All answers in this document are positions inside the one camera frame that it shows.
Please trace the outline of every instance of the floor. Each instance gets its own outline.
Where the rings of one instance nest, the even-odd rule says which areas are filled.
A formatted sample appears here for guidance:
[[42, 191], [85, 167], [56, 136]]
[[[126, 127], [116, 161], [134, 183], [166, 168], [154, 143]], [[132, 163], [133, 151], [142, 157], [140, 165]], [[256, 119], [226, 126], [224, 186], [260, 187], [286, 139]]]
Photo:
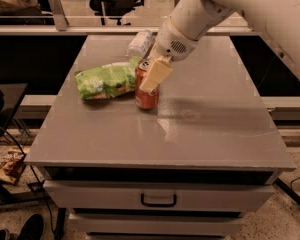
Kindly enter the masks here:
[[[157, 11], [155, 8], [160, 8], [160, 4], [163, 2], [173, 2], [173, 0], [147, 0], [146, 8], [143, 12], [135, 12], [130, 15], [131, 18], [136, 20], [140, 19], [143, 16], [151, 16], [151, 13]], [[87, 8], [86, 1], [80, 1], [76, 3], [71, 3], [70, 1], [63, 1], [66, 5], [66, 13], [73, 17], [72, 20], [76, 20], [78, 14], [78, 5], [82, 8]], [[171, 8], [169, 6], [164, 7], [164, 12], [169, 12]], [[90, 18], [90, 14], [87, 13], [86, 19]], [[153, 21], [153, 24], [161, 24], [162, 18], [157, 17], [156, 21]], [[21, 136], [18, 131], [11, 129], [10, 130], [13, 136], [18, 140], [21, 140]], [[31, 141], [34, 139], [38, 129], [31, 129], [32, 136], [28, 139], [27, 145], [31, 145]], [[292, 134], [294, 136], [300, 135], [300, 129], [290, 129], [290, 130], [280, 130], [280, 133], [283, 137]], [[7, 154], [8, 149], [11, 147], [11, 144], [4, 142], [4, 138], [0, 138], [0, 162], [2, 157]], [[300, 143], [293, 144], [291, 142], [287, 143], [287, 151], [291, 154], [297, 169], [294, 172], [283, 173], [280, 178], [286, 183], [290, 182], [298, 177], [300, 177]], [[15, 186], [4, 185], [12, 193], [25, 192], [29, 191], [27, 184], [35, 182], [35, 177], [32, 174], [29, 167], [26, 167], [22, 176]], [[300, 180], [296, 181], [293, 185], [296, 192], [300, 195]], [[290, 197], [283, 193], [279, 188], [274, 186], [275, 194], [255, 213], [249, 213], [245, 216], [245, 226], [234, 236], [227, 237], [227, 240], [299, 240], [300, 239], [300, 207], [294, 203]], [[44, 201], [34, 201], [29, 203], [17, 204], [17, 205], [6, 205], [0, 207], [0, 229], [7, 228], [11, 233], [18, 234], [23, 223], [26, 219], [31, 216], [33, 213], [41, 213], [45, 219], [45, 231], [43, 239], [52, 240], [52, 227], [56, 226], [57, 218], [57, 207], [50, 200], [48, 204], [52, 210], [52, 221], [49, 215], [49, 210], [47, 204]], [[73, 225], [69, 224], [66, 220], [65, 222], [65, 240], [80, 240], [80, 239], [92, 239], [88, 237], [83, 232], [78, 232]]]

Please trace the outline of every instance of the can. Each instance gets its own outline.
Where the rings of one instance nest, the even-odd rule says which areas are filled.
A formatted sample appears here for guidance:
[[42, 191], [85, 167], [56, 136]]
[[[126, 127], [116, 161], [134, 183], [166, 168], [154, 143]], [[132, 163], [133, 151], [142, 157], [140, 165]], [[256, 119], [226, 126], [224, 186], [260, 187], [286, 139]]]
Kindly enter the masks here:
[[136, 67], [135, 100], [136, 105], [142, 109], [154, 109], [159, 101], [159, 87], [154, 89], [150, 94], [139, 88], [142, 79], [147, 75], [150, 66], [151, 61], [149, 59], [144, 59], [141, 60]]

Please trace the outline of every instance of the drawer handle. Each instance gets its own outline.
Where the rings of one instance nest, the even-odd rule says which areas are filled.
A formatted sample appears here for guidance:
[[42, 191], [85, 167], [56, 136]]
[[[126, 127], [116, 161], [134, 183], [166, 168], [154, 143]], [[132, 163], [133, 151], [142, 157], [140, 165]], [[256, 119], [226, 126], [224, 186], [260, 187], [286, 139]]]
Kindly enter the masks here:
[[156, 208], [169, 208], [177, 204], [177, 195], [173, 195], [173, 201], [170, 204], [150, 204], [144, 201], [145, 195], [141, 194], [141, 204], [146, 207], [156, 207]]

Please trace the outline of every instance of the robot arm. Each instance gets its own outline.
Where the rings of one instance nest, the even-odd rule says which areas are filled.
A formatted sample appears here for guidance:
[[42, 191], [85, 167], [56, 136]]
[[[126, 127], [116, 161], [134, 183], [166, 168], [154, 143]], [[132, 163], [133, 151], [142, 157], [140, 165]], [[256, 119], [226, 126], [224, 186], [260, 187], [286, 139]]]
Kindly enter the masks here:
[[[172, 71], [169, 60], [185, 59], [210, 28], [234, 11], [300, 80], [300, 0], [180, 0], [158, 32], [150, 53], [156, 63], [140, 88], [149, 92], [160, 84]], [[152, 76], [155, 81], [147, 84]]]

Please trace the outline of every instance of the person's foot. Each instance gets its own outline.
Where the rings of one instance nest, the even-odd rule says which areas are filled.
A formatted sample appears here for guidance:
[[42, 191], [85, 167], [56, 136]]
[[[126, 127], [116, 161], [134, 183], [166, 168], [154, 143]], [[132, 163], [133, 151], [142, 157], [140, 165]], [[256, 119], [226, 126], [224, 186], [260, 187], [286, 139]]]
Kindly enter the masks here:
[[40, 240], [43, 229], [43, 217], [40, 214], [34, 214], [23, 225], [17, 240]]
[[10, 233], [8, 229], [1, 229], [0, 230], [0, 240], [9, 240]]

